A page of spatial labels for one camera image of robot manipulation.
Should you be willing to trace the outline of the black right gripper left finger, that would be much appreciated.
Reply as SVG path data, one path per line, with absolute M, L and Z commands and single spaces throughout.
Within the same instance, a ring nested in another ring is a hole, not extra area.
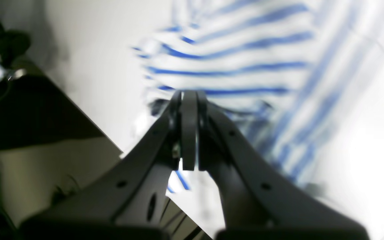
M 24 240 L 168 240 L 159 228 L 169 177 L 190 169 L 190 92 L 176 91 L 125 158 L 93 184 L 25 220 Z

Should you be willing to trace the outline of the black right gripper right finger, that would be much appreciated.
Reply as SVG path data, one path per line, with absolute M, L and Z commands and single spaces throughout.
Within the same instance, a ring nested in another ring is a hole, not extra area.
M 367 240 L 355 220 L 313 199 L 267 164 L 236 126 L 190 91 L 198 134 L 194 162 L 220 194 L 225 229 L 217 240 Z

